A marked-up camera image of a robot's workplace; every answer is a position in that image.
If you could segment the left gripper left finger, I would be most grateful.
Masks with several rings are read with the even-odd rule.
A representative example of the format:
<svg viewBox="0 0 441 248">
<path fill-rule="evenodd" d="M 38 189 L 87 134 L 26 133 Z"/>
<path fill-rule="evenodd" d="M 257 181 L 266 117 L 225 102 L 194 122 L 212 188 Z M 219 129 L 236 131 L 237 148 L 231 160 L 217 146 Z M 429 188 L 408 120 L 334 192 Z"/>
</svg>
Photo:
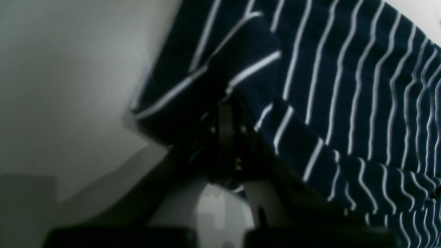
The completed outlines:
<svg viewBox="0 0 441 248">
<path fill-rule="evenodd" d="M 151 172 L 108 209 L 87 221 L 54 229 L 44 248 L 195 248 L 186 227 L 148 227 L 167 195 L 187 179 L 236 189 L 235 113 L 221 103 L 184 134 Z"/>
</svg>

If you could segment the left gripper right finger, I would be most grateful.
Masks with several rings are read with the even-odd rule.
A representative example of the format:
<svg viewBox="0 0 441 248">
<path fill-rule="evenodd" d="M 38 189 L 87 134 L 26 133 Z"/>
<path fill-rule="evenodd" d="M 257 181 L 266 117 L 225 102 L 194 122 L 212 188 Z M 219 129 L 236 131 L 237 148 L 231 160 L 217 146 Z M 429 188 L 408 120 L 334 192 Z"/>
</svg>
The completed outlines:
<svg viewBox="0 0 441 248">
<path fill-rule="evenodd" d="M 236 182 L 244 186 L 255 228 L 245 248 L 398 248 L 387 227 L 368 226 L 327 202 L 278 158 L 236 107 Z"/>
</svg>

